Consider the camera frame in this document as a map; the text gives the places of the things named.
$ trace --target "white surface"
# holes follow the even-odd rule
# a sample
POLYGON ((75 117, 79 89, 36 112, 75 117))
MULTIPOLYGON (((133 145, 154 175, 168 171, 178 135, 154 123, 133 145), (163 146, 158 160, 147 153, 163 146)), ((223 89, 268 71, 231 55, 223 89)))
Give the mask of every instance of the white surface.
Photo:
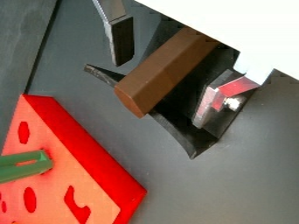
POLYGON ((254 59, 250 56, 243 52, 240 53, 234 69, 246 74, 246 77, 262 86, 274 71, 274 67, 264 63, 263 60, 254 59))
POLYGON ((298 1, 136 1, 299 79, 298 1))

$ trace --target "red board with holes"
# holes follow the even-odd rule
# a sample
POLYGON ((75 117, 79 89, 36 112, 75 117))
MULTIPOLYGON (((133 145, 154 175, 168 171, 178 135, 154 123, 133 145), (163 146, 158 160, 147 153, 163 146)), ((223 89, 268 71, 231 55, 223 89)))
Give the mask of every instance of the red board with holes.
POLYGON ((145 189, 53 98, 21 95, 3 155, 39 149, 53 168, 0 185, 0 223, 127 223, 145 189))

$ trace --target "gray table surface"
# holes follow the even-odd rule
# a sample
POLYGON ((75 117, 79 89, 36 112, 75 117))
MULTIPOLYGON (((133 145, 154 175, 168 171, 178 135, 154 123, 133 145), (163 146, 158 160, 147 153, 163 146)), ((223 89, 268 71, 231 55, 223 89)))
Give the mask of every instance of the gray table surface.
POLYGON ((0 149, 25 90, 56 0, 0 2, 0 149))
POLYGON ((148 191, 131 223, 299 223, 299 86, 275 73, 219 143, 192 161, 155 120, 136 119, 85 63, 125 74, 160 16, 127 2, 135 58, 115 68, 92 1, 63 0, 29 94, 52 95, 148 191))

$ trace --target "brown wooden block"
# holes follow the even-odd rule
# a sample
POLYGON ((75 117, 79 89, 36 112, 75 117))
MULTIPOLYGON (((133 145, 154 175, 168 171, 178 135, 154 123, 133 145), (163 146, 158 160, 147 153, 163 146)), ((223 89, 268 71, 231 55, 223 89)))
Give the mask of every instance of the brown wooden block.
POLYGON ((183 28, 116 84, 116 96, 137 117, 151 111, 218 44, 183 28))

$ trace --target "hole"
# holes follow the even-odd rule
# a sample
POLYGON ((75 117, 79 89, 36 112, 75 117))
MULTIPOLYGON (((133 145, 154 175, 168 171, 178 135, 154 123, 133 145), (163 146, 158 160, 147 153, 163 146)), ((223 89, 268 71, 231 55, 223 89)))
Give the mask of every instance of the hole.
POLYGON ((29 160, 29 161, 16 163, 15 166, 31 165, 31 164, 35 164, 35 163, 36 163, 36 160, 33 159, 33 160, 29 160))
POLYGON ((89 207, 88 206, 79 207, 75 202, 73 195, 75 195, 75 189, 73 189, 73 186, 71 185, 64 195, 64 202, 71 212, 73 213, 79 221, 79 224, 85 224, 91 214, 89 207))
POLYGON ((27 211, 32 214, 36 209, 36 195, 31 187, 24 189, 23 201, 27 211))
POLYGON ((5 202, 3 201, 3 204, 1 204, 1 208, 3 208, 3 212, 5 213, 7 211, 7 206, 5 206, 5 202))
POLYGON ((29 131, 29 127, 28 127, 27 122, 20 123, 19 130, 17 130, 17 135, 19 135, 20 143, 27 144, 28 139, 29 139, 29 135, 31 135, 31 131, 29 131))

